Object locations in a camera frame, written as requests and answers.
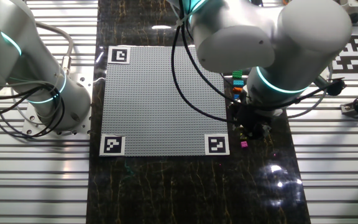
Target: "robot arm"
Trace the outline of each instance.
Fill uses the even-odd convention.
[[[255,108],[292,102],[313,82],[326,85],[319,75],[351,37],[349,15],[332,0],[293,0],[285,7],[246,0],[183,0],[183,5],[185,12],[195,11],[190,30],[205,69],[252,67],[240,101]],[[249,136],[265,136],[265,124],[278,111],[249,108],[236,108],[235,117]]]
[[[57,130],[70,130],[88,114],[91,104],[88,92],[70,79],[48,51],[38,35],[31,10],[21,0],[0,0],[0,86],[23,80],[56,83],[66,106]],[[22,93],[36,86],[15,86],[14,90]],[[56,110],[47,90],[40,90],[28,100],[40,117],[47,117]]]

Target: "black marble table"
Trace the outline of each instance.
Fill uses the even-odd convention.
[[[174,24],[164,0],[99,0],[87,223],[310,223],[286,114],[247,149],[228,125],[230,156],[99,157],[108,46],[171,46],[152,27]]]

